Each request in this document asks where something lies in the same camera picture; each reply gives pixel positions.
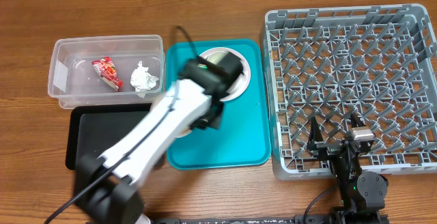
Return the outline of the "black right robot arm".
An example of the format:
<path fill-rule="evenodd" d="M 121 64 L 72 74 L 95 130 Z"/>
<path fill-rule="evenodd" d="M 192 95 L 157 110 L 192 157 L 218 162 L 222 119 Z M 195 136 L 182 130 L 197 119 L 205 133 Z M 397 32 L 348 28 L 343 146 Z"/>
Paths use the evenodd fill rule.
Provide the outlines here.
<path fill-rule="evenodd" d="M 388 216 L 380 214 L 385 207 L 389 181 L 379 173 L 363 171 L 359 162 L 359 156 L 370 151 L 376 136 L 357 114 L 352 113 L 350 121 L 352 128 L 343 140 L 325 143 L 316 118 L 311 118 L 307 149 L 315 152 L 319 161 L 329 163 L 337 186 L 325 190 L 308 205 L 303 223 L 389 224 Z M 310 216 L 311 207 L 336 188 L 342 205 L 331 208 L 327 215 Z"/>

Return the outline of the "white tissue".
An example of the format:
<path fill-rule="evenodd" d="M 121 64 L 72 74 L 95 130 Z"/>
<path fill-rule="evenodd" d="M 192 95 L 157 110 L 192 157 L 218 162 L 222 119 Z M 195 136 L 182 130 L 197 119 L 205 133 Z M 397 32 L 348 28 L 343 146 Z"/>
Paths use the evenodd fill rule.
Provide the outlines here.
<path fill-rule="evenodd" d="M 133 70 L 130 77 L 130 84 L 140 98 L 144 98 L 145 92 L 153 89 L 159 81 L 159 78 L 152 76 L 148 70 L 149 68 L 144 67 L 143 62 L 139 61 L 137 68 Z"/>

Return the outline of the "red snack wrapper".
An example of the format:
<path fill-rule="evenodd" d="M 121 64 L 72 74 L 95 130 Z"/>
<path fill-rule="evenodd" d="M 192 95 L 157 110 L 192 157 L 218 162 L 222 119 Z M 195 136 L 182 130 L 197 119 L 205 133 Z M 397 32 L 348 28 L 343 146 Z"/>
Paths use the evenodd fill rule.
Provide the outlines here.
<path fill-rule="evenodd" d="M 119 92 L 123 82 L 117 76 L 117 70 L 110 57 L 92 61 L 92 66 L 100 78 L 115 91 Z"/>

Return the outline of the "small pink-white dish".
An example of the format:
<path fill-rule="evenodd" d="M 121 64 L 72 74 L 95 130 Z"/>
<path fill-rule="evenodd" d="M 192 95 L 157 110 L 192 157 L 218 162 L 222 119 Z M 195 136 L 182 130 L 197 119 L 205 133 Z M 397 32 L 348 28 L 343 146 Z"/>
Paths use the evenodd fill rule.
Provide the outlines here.
<path fill-rule="evenodd" d="M 184 132 L 180 133 L 176 138 L 182 138 L 186 135 L 189 135 L 192 132 L 192 130 L 185 130 Z"/>

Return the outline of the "grey-white bowl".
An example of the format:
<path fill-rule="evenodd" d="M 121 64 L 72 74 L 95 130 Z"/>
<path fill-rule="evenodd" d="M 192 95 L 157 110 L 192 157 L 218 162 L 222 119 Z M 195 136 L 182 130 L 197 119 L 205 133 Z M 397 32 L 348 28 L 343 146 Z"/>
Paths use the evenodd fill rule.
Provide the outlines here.
<path fill-rule="evenodd" d="M 228 66 L 230 63 L 234 63 L 237 59 L 240 59 L 234 54 L 232 49 L 225 47 L 210 48 L 200 54 L 200 56 L 208 62 L 220 67 Z"/>

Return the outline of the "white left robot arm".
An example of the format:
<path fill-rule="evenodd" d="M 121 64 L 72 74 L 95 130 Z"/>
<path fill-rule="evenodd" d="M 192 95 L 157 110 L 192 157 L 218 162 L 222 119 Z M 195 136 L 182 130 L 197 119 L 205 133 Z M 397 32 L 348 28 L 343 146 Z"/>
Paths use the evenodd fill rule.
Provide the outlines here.
<path fill-rule="evenodd" d="M 228 51 L 208 61 L 189 59 L 153 109 L 120 141 L 76 162 L 73 196 L 45 221 L 75 205 L 95 223 L 150 223 L 139 192 L 154 165 L 187 128 L 216 128 L 229 89 L 243 74 L 242 60 Z"/>

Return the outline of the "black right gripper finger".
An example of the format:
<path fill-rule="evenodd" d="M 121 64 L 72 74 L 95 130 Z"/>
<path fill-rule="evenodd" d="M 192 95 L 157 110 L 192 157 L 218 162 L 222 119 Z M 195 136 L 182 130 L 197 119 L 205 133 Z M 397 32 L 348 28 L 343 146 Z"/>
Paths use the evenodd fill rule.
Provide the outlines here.
<path fill-rule="evenodd" d="M 350 115 L 351 126 L 353 128 L 366 127 L 365 123 L 360 119 L 357 113 Z"/>
<path fill-rule="evenodd" d="M 320 131 L 319 123 L 317 122 L 315 116 L 311 118 L 311 130 L 309 133 L 309 141 L 311 143 L 323 143 L 324 139 Z"/>

